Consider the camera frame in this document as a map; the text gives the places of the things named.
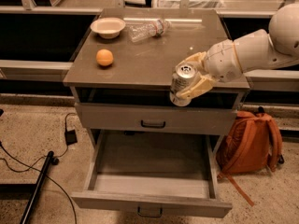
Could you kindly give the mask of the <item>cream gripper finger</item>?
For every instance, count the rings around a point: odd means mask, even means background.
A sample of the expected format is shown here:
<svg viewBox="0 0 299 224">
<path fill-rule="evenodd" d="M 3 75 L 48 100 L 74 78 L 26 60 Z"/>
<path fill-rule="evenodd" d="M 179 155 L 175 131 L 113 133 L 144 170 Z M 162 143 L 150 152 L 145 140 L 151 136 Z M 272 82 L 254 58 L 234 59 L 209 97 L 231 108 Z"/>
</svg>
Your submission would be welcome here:
<svg viewBox="0 0 299 224">
<path fill-rule="evenodd" d="M 197 75 L 195 80 L 186 88 L 176 93 L 179 99 L 193 99 L 211 91 L 219 80 L 212 75 Z"/>
<path fill-rule="evenodd" d="M 176 66 L 176 72 L 179 76 L 195 76 L 205 74 L 204 58 L 206 52 L 197 52 L 180 62 Z"/>
</svg>

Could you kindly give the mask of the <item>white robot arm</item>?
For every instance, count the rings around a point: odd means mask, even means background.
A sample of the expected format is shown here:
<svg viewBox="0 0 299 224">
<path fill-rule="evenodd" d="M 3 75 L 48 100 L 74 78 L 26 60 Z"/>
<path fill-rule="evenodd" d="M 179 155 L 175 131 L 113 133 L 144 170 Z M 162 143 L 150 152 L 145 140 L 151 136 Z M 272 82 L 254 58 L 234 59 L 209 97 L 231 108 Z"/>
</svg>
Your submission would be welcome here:
<svg viewBox="0 0 299 224">
<path fill-rule="evenodd" d="M 292 66 L 298 60 L 299 5 L 289 4 L 272 16 L 267 30 L 226 39 L 184 59 L 181 64 L 193 65 L 195 77 L 175 95 L 191 100 L 212 90 L 217 82 L 230 82 L 252 70 Z"/>
</svg>

